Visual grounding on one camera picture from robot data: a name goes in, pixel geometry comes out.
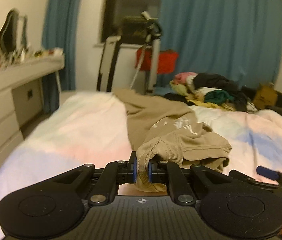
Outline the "blue curtain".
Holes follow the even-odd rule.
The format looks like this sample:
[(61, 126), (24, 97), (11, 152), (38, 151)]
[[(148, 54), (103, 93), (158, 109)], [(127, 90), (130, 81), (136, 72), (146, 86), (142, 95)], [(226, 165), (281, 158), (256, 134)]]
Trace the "blue curtain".
[(49, 0), (42, 32), (42, 47), (61, 48), (65, 66), (59, 72), (62, 90), (76, 89), (76, 31), (81, 0)]
[(181, 72), (219, 74), (240, 86), (275, 82), (282, 56), (282, 0), (162, 0), (162, 50)]

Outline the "pile of mixed clothes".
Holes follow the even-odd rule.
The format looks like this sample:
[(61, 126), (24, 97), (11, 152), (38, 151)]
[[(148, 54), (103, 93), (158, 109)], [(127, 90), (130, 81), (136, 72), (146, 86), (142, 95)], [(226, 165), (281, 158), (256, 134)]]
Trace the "pile of mixed clothes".
[(177, 74), (161, 94), (168, 100), (180, 101), (188, 106), (216, 108), (229, 112), (258, 111), (243, 88), (219, 74)]

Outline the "dark window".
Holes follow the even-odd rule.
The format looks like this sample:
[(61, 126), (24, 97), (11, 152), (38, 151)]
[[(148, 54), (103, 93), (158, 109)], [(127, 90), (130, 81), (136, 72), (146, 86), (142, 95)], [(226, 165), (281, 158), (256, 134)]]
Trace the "dark window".
[(121, 24), (127, 16), (141, 16), (147, 11), (151, 17), (157, 18), (161, 7), (161, 0), (105, 0), (101, 27), (101, 42), (106, 38), (117, 35)]

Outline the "pastel tie-dye duvet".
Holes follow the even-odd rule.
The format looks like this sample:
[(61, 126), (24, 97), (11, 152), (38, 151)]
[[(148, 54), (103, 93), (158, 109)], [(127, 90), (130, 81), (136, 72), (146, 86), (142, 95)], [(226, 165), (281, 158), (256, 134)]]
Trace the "pastel tie-dye duvet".
[[(256, 177), (263, 166), (282, 172), (282, 116), (192, 106), (199, 122), (232, 146), (224, 173), (238, 170)], [(9, 155), (0, 167), (0, 200), (10, 192), (85, 163), (97, 168), (131, 154), (124, 105), (107, 93), (71, 96)], [(0, 239), (3, 238), (0, 228)]]

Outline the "white dressing desk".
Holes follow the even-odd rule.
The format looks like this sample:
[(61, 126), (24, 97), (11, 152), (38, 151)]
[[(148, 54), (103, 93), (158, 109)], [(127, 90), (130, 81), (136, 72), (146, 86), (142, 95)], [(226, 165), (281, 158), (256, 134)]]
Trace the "white dressing desk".
[(61, 91), (59, 70), (65, 66), (64, 56), (46, 56), (14, 64), (0, 70), (0, 167), (11, 152), (23, 141), (17, 121), (12, 90), (54, 73)]

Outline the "cosmetics clutter on desk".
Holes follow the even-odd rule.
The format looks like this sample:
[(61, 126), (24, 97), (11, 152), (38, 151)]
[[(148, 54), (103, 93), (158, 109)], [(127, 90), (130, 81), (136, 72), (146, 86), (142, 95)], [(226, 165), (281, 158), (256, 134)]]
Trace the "cosmetics clutter on desk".
[(36, 59), (46, 58), (49, 56), (62, 56), (63, 48), (53, 48), (48, 50), (33, 51), (30, 47), (21, 50), (15, 50), (12, 53), (0, 55), (0, 70), (8, 67), (33, 61)]

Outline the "red cloth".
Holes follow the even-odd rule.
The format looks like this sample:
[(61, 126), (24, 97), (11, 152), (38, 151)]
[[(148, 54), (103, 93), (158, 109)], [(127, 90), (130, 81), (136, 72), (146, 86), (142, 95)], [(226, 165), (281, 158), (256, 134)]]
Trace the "red cloth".
[[(179, 54), (173, 50), (161, 51), (159, 54), (157, 74), (170, 74), (175, 70), (176, 61)], [(150, 71), (152, 59), (152, 49), (146, 48), (141, 71)]]

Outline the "blue left curtain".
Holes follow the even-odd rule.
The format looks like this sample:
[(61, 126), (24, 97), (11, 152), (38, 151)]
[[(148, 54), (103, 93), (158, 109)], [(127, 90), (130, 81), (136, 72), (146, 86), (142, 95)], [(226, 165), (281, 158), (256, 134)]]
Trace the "blue left curtain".
[(42, 47), (61, 48), (65, 66), (59, 72), (62, 90), (76, 89), (76, 31), (81, 0), (49, 0), (42, 32)]

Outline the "brown paper bag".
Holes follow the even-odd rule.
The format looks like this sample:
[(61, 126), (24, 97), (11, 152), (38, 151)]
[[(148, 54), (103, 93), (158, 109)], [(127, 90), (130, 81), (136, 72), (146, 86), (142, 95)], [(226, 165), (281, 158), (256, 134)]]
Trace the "brown paper bag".
[(258, 109), (275, 106), (278, 100), (277, 91), (273, 83), (260, 84), (253, 98), (253, 104)]

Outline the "black framed mirror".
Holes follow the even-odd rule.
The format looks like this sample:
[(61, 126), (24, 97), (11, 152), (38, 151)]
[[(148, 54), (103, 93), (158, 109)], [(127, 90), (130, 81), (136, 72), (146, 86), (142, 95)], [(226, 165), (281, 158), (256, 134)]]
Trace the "black framed mirror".
[(27, 48), (27, 24), (28, 16), (20, 15), (17, 9), (11, 9), (0, 30), (0, 49), (3, 54), (9, 54), (17, 49), (17, 29), (18, 21), (23, 20), (21, 32), (21, 48)]

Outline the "blue right curtain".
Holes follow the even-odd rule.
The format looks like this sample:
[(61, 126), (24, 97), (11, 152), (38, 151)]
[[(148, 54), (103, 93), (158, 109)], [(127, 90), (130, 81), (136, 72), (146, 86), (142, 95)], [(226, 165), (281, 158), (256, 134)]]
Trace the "blue right curtain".
[(162, 0), (162, 50), (181, 72), (219, 74), (240, 86), (275, 82), (282, 56), (282, 0)]

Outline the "white black folded treadmill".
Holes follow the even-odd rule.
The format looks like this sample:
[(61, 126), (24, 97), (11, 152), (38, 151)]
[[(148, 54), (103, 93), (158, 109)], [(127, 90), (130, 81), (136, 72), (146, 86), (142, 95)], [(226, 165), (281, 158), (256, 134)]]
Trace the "white black folded treadmill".
[(98, 73), (97, 91), (110, 92), (112, 90), (120, 45), (121, 36), (109, 36), (106, 39)]

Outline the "beige t-shirt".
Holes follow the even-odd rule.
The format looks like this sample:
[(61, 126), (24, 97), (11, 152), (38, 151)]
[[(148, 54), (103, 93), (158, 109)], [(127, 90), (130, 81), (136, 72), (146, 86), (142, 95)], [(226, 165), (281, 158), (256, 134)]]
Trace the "beige t-shirt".
[(126, 109), (128, 137), (137, 156), (138, 190), (166, 190), (162, 183), (149, 182), (148, 164), (153, 158), (177, 163), (182, 168), (199, 164), (220, 172), (229, 164), (230, 143), (199, 122), (185, 103), (126, 89), (113, 94)]

